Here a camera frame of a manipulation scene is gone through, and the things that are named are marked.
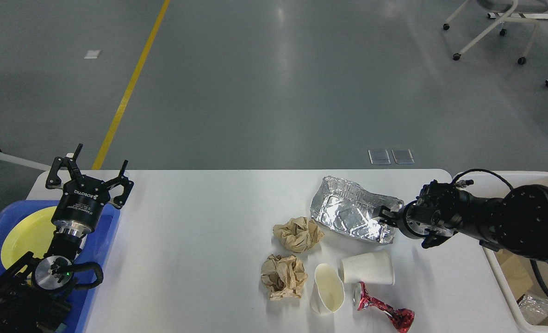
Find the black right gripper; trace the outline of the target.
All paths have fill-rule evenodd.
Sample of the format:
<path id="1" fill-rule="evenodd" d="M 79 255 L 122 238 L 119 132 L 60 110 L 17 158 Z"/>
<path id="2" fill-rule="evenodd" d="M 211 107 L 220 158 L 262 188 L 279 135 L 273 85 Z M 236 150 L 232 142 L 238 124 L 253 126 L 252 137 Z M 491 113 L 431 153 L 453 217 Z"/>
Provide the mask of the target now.
<path id="1" fill-rule="evenodd" d="M 424 249 L 442 245 L 455 234 L 445 236 L 436 231 L 430 231 L 434 208 L 418 206 L 417 202 L 410 202 L 398 211 L 380 206 L 378 207 L 378 217 L 380 223 L 398 227 L 402 234 L 408 238 L 423 239 L 421 246 Z"/>

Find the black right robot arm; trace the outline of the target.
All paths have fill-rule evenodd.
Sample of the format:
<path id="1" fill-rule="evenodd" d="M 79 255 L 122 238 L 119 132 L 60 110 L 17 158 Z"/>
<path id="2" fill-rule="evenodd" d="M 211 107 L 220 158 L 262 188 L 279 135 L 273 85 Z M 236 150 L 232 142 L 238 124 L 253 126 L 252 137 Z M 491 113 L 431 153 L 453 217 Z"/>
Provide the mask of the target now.
<path id="1" fill-rule="evenodd" d="M 473 184 L 460 173 L 449 183 L 431 181 L 416 200 L 392 211 L 374 209 L 373 216 L 384 225 L 399 229 L 422 248 L 437 247 L 461 233 L 494 252 L 505 249 L 530 259 L 535 278 L 548 297 L 548 287 L 538 262 L 548 264 L 548 187 L 528 184 L 509 188 L 504 198 L 476 197 L 465 190 Z"/>

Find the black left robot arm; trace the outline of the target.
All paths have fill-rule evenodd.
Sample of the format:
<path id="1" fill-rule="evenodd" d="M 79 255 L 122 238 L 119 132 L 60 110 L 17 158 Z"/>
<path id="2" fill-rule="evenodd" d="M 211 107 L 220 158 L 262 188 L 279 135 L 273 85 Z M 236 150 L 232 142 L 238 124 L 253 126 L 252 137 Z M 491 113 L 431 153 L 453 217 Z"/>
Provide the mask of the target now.
<path id="1" fill-rule="evenodd" d="M 27 251 L 0 275 L 0 333 L 58 333 L 72 308 L 69 295 L 104 280 L 99 263 L 75 260 L 103 209 L 121 209 L 134 183 L 125 174 L 128 160 L 107 181 L 83 174 L 76 162 L 82 147 L 56 157 L 46 179 L 46 188 L 62 190 L 50 220 L 55 231 L 48 250 L 41 259 Z"/>

